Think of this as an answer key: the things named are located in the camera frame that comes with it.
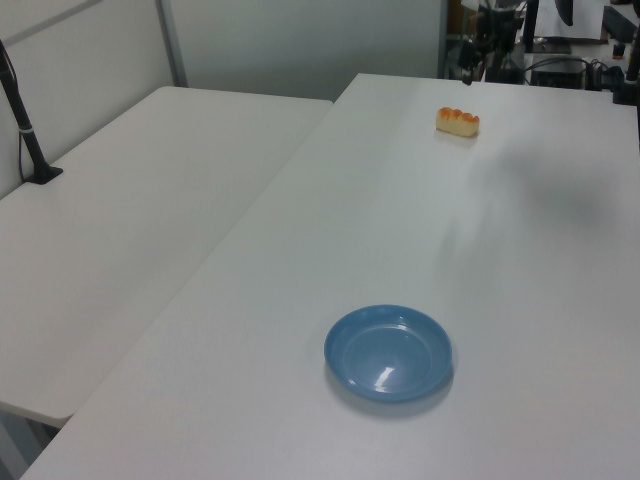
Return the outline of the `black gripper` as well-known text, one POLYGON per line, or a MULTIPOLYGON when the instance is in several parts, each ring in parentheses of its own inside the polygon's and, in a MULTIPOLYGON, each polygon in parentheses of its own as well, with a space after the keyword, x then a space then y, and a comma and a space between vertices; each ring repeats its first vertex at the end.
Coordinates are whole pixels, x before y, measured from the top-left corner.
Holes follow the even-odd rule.
POLYGON ((460 45, 458 66, 462 82, 470 86, 479 64, 479 50, 492 50, 484 59, 483 79, 488 83, 504 83, 504 50, 513 48, 516 31, 515 1, 480 1, 476 14, 475 39, 460 45))

